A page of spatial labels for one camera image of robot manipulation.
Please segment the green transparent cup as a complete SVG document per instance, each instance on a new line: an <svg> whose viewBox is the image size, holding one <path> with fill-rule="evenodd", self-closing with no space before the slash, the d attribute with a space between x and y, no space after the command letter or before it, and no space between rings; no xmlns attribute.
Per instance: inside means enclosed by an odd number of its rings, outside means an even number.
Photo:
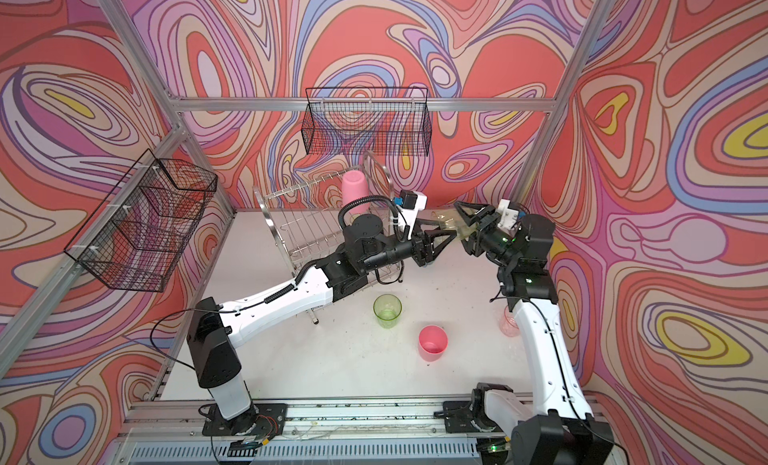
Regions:
<svg viewBox="0 0 768 465"><path fill-rule="evenodd" d="M373 312L378 324L384 329L391 329L402 313L402 302L392 294L383 294L373 303Z"/></svg>
<svg viewBox="0 0 768 465"><path fill-rule="evenodd" d="M439 223L441 229L455 231L459 240L467 239L474 232L455 209L435 210L432 218Z"/></svg>

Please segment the pink plastic cup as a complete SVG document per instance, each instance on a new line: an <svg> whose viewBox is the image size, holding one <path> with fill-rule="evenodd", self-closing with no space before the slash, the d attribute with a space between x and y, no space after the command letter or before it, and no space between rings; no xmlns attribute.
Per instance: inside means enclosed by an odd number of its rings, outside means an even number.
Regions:
<svg viewBox="0 0 768 465"><path fill-rule="evenodd" d="M349 170L342 176L342 204L344 206L370 194L366 175L360 170Z"/></svg>
<svg viewBox="0 0 768 465"><path fill-rule="evenodd" d="M426 362L434 362L441 358L447 346L447 333L440 326L428 325L418 335L419 354Z"/></svg>

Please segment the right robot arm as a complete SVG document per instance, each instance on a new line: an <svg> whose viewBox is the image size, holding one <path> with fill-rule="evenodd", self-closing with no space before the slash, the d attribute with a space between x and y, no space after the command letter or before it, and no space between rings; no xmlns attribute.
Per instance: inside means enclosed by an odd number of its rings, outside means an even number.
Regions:
<svg viewBox="0 0 768 465"><path fill-rule="evenodd" d="M498 267L499 295L520 331L533 385L529 407L504 387L479 386L475 410L509 438L515 464L605 463L617 445L575 377L547 269L554 223L524 212L506 230L505 216L492 205L457 202L454 208L472 230L462 241L467 254Z"/></svg>

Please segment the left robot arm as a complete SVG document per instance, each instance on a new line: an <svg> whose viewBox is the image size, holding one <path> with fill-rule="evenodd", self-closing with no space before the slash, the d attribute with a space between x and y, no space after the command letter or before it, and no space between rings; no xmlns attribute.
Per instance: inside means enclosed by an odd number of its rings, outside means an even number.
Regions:
<svg viewBox="0 0 768 465"><path fill-rule="evenodd" d="M194 306L187 335L198 386L212 396L227 422L252 424L257 411L242 377L237 348L300 312L338 302L364 288L369 275L407 259L424 267L457 236L432 220L416 219L406 234L387 235L381 218L363 214L342 228L343 242L307 262L281 286L218 304L209 297Z"/></svg>

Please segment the steel two-tier dish rack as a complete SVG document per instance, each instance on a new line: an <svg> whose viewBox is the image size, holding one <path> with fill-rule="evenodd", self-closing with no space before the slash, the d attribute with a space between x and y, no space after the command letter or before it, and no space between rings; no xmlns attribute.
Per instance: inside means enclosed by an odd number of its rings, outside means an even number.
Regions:
<svg viewBox="0 0 768 465"><path fill-rule="evenodd" d="M343 176L360 172L364 194L395 197L391 174L382 159L334 158L323 167L278 185L254 188L254 201L293 275L308 261L326 256L344 242L337 214L343 205Z"/></svg>

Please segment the clear pink glass cup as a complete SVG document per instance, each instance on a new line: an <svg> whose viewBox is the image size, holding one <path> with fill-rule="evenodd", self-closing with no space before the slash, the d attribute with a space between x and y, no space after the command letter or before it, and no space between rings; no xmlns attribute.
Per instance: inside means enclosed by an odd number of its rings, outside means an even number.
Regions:
<svg viewBox="0 0 768 465"><path fill-rule="evenodd" d="M517 322L507 306L502 308L502 313L499 319L499 329L503 335L510 338L520 335L520 329Z"/></svg>

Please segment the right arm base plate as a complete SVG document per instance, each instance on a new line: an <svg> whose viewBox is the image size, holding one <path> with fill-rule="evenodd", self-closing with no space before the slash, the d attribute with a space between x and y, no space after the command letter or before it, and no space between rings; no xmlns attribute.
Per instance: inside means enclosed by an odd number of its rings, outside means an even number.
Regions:
<svg viewBox="0 0 768 465"><path fill-rule="evenodd" d="M532 416L531 412L528 406L519 401L491 400L482 404L445 401L442 408L433 413L433 417L443 422L449 434L510 435L519 422Z"/></svg>

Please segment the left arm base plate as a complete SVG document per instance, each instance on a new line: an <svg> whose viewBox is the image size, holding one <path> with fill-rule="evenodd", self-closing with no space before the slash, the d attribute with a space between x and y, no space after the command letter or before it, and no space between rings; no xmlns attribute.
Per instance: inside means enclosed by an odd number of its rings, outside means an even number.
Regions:
<svg viewBox="0 0 768 465"><path fill-rule="evenodd" d="M282 434L288 411L286 403L254 403L244 413L225 419L214 404L203 404L198 414L204 418L204 436L255 436L274 438Z"/></svg>

